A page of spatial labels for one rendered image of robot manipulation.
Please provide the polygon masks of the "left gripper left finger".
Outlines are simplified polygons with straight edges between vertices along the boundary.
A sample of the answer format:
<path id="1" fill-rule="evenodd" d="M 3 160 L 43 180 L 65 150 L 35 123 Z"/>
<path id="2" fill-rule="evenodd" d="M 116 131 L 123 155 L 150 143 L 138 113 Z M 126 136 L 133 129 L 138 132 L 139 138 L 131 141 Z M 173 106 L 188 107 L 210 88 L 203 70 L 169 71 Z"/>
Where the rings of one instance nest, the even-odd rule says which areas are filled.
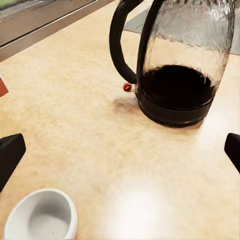
<path id="1" fill-rule="evenodd" d="M 21 133 L 0 138 L 0 193 L 26 152 Z"/>

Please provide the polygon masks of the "electric kettle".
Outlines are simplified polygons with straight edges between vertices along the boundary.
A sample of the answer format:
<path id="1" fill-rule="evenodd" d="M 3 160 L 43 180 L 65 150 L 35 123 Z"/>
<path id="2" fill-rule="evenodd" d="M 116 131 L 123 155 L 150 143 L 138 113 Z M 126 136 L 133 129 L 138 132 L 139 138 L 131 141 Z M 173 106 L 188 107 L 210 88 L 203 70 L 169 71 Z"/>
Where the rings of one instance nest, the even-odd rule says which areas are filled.
<path id="1" fill-rule="evenodd" d="M 142 112 L 176 128 L 208 115 L 224 76 L 235 29 L 237 0 L 153 0 L 139 42 L 136 73 L 121 36 L 128 14 L 144 0 L 120 0 L 109 31 L 110 55 Z"/>

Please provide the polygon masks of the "coffee cup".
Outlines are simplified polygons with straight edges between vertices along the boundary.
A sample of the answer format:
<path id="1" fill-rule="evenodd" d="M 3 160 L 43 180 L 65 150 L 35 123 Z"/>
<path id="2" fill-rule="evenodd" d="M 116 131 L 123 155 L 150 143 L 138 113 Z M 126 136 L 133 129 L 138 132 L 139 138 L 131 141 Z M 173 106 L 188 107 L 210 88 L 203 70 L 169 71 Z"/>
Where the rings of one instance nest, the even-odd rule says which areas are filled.
<path id="1" fill-rule="evenodd" d="M 44 188 L 23 198 L 7 218 L 3 240 L 74 240 L 78 215 L 71 197 Z"/>

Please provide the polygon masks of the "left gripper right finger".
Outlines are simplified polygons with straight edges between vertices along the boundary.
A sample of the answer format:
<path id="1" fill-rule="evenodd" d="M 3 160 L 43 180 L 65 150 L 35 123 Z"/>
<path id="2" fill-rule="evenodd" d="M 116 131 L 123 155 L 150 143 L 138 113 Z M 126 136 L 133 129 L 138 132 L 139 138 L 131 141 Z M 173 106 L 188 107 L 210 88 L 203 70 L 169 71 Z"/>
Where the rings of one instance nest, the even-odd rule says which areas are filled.
<path id="1" fill-rule="evenodd" d="M 240 135 L 235 133 L 228 133 L 224 151 L 232 161 L 238 172 L 240 173 Z"/>

